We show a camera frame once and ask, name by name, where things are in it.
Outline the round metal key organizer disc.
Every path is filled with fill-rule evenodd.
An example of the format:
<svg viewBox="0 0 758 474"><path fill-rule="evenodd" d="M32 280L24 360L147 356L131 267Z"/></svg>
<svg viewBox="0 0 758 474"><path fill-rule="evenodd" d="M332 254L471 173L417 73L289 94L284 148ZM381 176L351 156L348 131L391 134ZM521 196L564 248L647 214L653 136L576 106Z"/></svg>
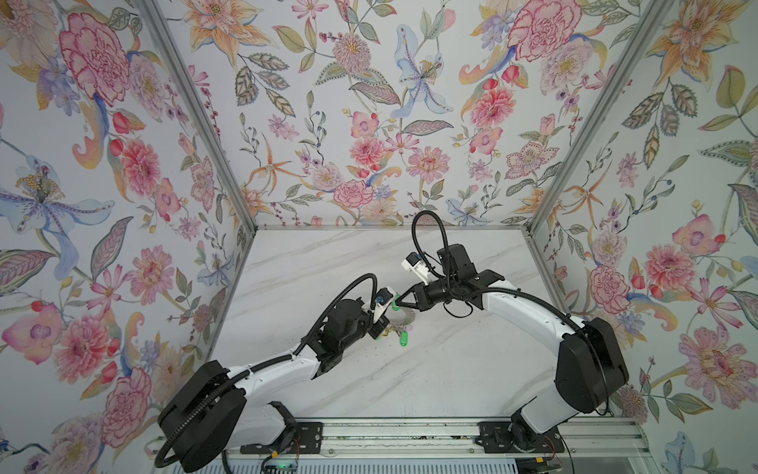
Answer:
<svg viewBox="0 0 758 474"><path fill-rule="evenodd" d="M410 308L400 306L394 308L390 305L386 309L384 316L388 320L388 325L381 333L381 336L389 337L395 335L398 338L401 338L404 333L407 333L412 329L417 313Z"/></svg>

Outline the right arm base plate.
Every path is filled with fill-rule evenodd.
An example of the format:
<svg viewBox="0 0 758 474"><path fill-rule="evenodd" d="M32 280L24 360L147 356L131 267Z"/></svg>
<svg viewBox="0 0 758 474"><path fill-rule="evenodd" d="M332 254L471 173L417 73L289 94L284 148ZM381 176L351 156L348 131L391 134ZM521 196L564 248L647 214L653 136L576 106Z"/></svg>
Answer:
<svg viewBox="0 0 758 474"><path fill-rule="evenodd" d="M557 428L544 434L534 434L527 426L511 421L479 422L475 444L487 454L554 454L563 453L565 446Z"/></svg>

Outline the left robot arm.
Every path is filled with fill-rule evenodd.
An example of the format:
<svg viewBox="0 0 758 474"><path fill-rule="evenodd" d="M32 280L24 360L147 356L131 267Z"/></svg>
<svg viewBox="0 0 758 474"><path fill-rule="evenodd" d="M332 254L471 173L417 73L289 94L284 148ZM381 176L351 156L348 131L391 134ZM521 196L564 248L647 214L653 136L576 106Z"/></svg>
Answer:
<svg viewBox="0 0 758 474"><path fill-rule="evenodd" d="M274 395L328 373L360 339L378 338L394 299L389 290L380 290L369 305L342 299L300 346L272 359L230 369L219 361L205 363L159 415L165 440L155 466L177 463L191 473L229 448L256 448L268 458L291 450L298 420Z"/></svg>

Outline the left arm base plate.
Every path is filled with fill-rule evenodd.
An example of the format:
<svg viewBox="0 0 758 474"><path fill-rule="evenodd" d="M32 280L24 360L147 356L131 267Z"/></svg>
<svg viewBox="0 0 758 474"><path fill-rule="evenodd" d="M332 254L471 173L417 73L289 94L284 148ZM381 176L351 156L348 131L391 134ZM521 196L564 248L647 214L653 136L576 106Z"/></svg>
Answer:
<svg viewBox="0 0 758 474"><path fill-rule="evenodd" d="M323 438L323 423L298 423L297 425L287 426L282 434L270 444L248 444L248 446L242 446L240 454L319 454Z"/></svg>

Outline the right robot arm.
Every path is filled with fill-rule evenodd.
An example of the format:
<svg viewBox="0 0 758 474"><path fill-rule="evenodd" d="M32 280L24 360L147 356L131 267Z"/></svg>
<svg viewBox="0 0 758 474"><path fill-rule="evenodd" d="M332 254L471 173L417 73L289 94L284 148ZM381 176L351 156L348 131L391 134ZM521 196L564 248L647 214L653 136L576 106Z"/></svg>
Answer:
<svg viewBox="0 0 758 474"><path fill-rule="evenodd" d="M578 414L606 405L629 381L629 371L610 323L582 321L548 301L524 292L492 271L477 271L460 244L438 251L442 271L428 268L416 253L402 262L420 282L397 296L395 308L418 312L459 301L501 316L547 348L557 359L553 383L511 416L505 438L530 450L541 436Z"/></svg>

